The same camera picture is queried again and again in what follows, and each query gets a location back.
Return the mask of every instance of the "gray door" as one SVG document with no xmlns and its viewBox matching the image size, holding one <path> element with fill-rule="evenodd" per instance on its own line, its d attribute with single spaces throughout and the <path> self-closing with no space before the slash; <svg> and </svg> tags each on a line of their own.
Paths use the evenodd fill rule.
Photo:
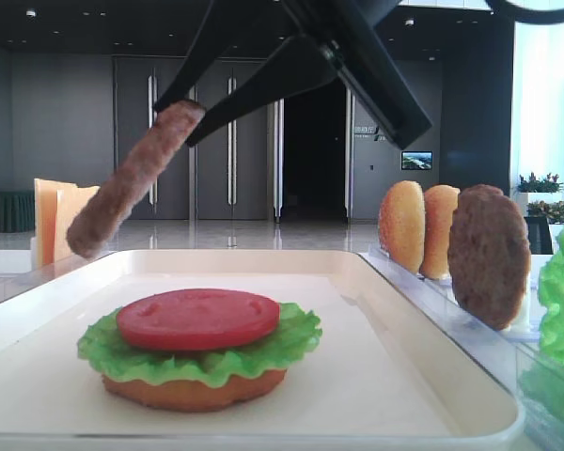
<svg viewBox="0 0 564 451">
<path fill-rule="evenodd" d="M 255 63 L 217 61 L 199 80 L 207 108 L 255 72 Z M 267 219 L 267 108 L 222 127 L 197 146 L 196 217 Z"/>
<path fill-rule="evenodd" d="M 238 86 L 257 70 L 255 63 L 237 63 L 232 74 Z M 267 219 L 267 107 L 239 118 L 236 124 L 234 219 Z"/>
<path fill-rule="evenodd" d="M 157 95 L 173 80 L 180 60 L 146 57 L 118 57 L 115 61 L 117 160 L 122 163 L 149 127 L 149 77 L 155 80 Z M 182 148 L 161 174 L 153 192 L 132 210 L 131 219 L 188 219 L 188 150 Z"/>
<path fill-rule="evenodd" d="M 161 96 L 175 78 L 182 59 L 156 59 L 157 93 Z M 157 219 L 188 219 L 188 147 L 182 146 L 157 182 Z"/>
<path fill-rule="evenodd" d="M 196 84 L 196 97 L 207 109 L 227 96 L 229 65 L 215 61 Z M 222 127 L 196 145 L 196 218 L 232 219 L 231 144 Z"/>
</svg>

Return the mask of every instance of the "potted plant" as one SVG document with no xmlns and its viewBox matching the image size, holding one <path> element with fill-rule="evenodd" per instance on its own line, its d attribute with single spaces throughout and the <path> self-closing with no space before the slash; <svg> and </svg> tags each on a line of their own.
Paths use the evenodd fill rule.
<svg viewBox="0 0 564 451">
<path fill-rule="evenodd" d="M 542 178 L 538 178 L 534 172 L 530 173 L 528 179 L 520 176 L 514 200 L 523 215 L 526 214 L 530 203 L 543 201 L 553 204 L 562 200 L 564 184 L 558 180 L 559 175 L 551 172 Z"/>
<path fill-rule="evenodd" d="M 564 201 L 559 200 L 552 204 L 537 201 L 531 202 L 527 206 L 529 216 L 545 216 L 549 223 L 549 232 L 552 236 L 554 252 L 557 250 L 557 236 L 564 228 Z"/>
</svg>

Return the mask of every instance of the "lettuce leaf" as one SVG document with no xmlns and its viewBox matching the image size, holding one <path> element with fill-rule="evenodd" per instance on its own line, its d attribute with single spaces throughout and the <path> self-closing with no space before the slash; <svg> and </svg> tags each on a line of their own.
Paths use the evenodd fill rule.
<svg viewBox="0 0 564 451">
<path fill-rule="evenodd" d="M 320 343 L 321 329 L 313 312 L 296 303 L 280 304 L 280 322 L 271 334 L 249 345 L 201 352 L 153 352 L 128 345 L 118 330 L 119 309 L 90 325 L 77 342 L 78 357 L 118 382 L 141 380 L 151 385 L 167 381 L 201 381 L 211 388 L 225 385 L 232 375 L 247 379 L 270 369 L 286 369 Z"/>
<path fill-rule="evenodd" d="M 564 228 L 557 240 L 560 249 L 541 268 L 539 277 L 539 302 L 547 307 L 540 324 L 540 350 L 564 367 Z M 535 364 L 520 383 L 525 395 L 564 422 L 564 382 L 556 382 L 552 371 Z"/>
</svg>

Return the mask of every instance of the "stacked burger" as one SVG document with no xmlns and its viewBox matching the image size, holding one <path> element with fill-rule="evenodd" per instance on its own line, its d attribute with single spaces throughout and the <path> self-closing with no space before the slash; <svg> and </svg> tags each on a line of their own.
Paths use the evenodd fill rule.
<svg viewBox="0 0 564 451">
<path fill-rule="evenodd" d="M 296 303 L 180 289 L 102 317 L 79 340 L 78 355 L 115 395 L 157 409 L 218 411 L 274 390 L 318 346 L 319 323 Z"/>
</svg>

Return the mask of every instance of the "television screen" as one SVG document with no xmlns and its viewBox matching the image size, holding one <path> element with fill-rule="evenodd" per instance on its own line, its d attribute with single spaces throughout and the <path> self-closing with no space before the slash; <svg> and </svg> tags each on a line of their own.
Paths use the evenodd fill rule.
<svg viewBox="0 0 564 451">
<path fill-rule="evenodd" d="M 432 152 L 402 152 L 401 169 L 428 171 L 432 169 Z"/>
</svg>

